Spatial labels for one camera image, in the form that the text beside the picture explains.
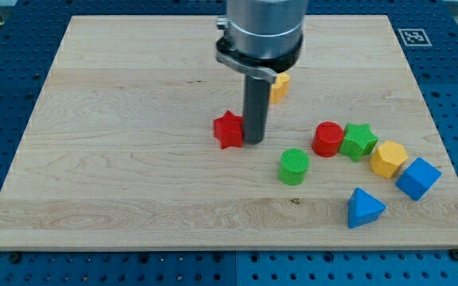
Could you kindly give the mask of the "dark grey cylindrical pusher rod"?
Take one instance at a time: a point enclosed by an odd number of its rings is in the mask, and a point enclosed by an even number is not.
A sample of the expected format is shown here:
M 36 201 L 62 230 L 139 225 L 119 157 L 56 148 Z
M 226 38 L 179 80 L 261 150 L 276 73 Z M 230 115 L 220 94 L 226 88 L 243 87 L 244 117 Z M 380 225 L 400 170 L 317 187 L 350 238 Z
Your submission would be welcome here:
M 243 88 L 243 140 L 256 145 L 266 132 L 271 85 L 264 79 L 245 76 Z

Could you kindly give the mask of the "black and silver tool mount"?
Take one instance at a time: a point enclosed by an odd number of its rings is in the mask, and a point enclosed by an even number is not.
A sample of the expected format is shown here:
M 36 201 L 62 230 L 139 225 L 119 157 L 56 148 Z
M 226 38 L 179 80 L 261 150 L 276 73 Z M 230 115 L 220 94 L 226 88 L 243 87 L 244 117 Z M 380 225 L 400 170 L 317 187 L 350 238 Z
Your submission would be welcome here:
M 303 24 L 302 17 L 292 21 L 218 17 L 216 26 L 223 35 L 215 44 L 215 58 L 239 73 L 273 84 L 279 73 L 297 62 Z

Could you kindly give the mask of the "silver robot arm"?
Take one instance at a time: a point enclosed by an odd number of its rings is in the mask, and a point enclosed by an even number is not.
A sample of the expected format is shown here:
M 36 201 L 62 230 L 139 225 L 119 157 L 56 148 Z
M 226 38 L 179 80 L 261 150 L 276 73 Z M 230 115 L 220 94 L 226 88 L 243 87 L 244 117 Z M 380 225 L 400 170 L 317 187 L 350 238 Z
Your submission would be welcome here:
M 228 0 L 216 19 L 223 32 L 215 58 L 244 75 L 243 140 L 265 136 L 271 86 L 298 60 L 303 44 L 306 0 Z

